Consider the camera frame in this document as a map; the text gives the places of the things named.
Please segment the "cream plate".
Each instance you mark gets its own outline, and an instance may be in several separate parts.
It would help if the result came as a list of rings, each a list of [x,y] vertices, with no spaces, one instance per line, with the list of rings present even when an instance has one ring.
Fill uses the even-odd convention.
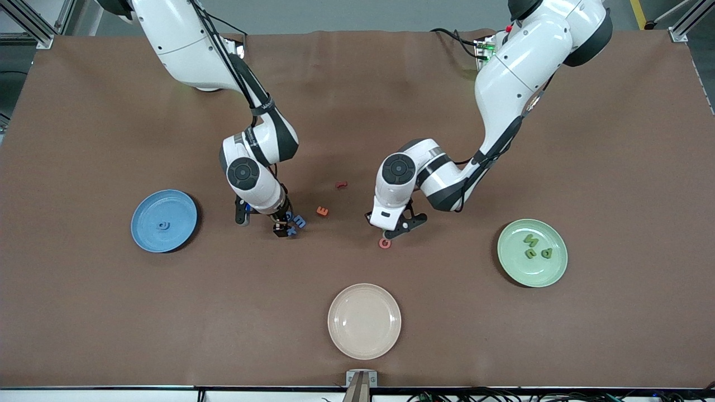
[[[370,283],[350,285],[330,304],[327,328],[332,343],[350,358],[368,361],[388,353],[401,335],[396,299]]]

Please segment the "light green plate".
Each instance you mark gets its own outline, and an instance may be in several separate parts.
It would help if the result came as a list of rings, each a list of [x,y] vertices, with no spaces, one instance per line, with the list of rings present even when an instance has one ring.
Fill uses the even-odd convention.
[[[539,238],[537,256],[528,259],[525,255],[529,247],[523,242],[527,234]],[[541,256],[541,250],[551,248],[552,258]],[[569,254],[561,235],[546,222],[536,219],[518,219],[504,227],[498,237],[497,255],[508,276],[518,284],[530,288],[544,288],[554,285],[564,276],[569,263]]]

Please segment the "aluminium frame post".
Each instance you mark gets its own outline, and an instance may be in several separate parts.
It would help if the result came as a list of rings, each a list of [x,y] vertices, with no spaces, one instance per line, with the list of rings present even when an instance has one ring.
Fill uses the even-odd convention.
[[[687,33],[715,9],[715,0],[682,0],[678,7],[687,5],[690,8],[668,28],[672,42],[687,42]]]
[[[50,49],[64,34],[77,0],[0,0],[0,44]]]

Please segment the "brown table mat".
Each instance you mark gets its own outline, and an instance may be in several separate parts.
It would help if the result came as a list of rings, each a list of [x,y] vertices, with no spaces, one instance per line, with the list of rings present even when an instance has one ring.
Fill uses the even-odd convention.
[[[279,165],[307,222],[293,238],[234,221],[218,155],[250,124],[240,94],[180,84],[140,36],[36,53],[0,145],[0,386],[332,386],[352,368],[386,386],[715,381],[715,116],[686,44],[616,31],[561,67],[462,213],[416,194],[428,221],[386,250],[364,217],[384,158],[482,142],[472,58],[436,33],[317,31],[253,36],[247,61],[301,143]],[[130,223],[161,190],[189,194],[198,224],[151,253]],[[564,239],[554,285],[503,270],[518,219]],[[327,328],[360,283],[402,314],[368,361]]]

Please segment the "blue plate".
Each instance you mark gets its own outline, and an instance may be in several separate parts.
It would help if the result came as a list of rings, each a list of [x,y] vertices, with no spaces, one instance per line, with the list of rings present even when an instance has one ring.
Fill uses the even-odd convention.
[[[170,222],[168,231],[154,226]],[[194,200],[179,190],[161,190],[150,194],[136,207],[130,223],[135,244],[146,252],[170,253],[183,247],[198,224],[198,209]]]

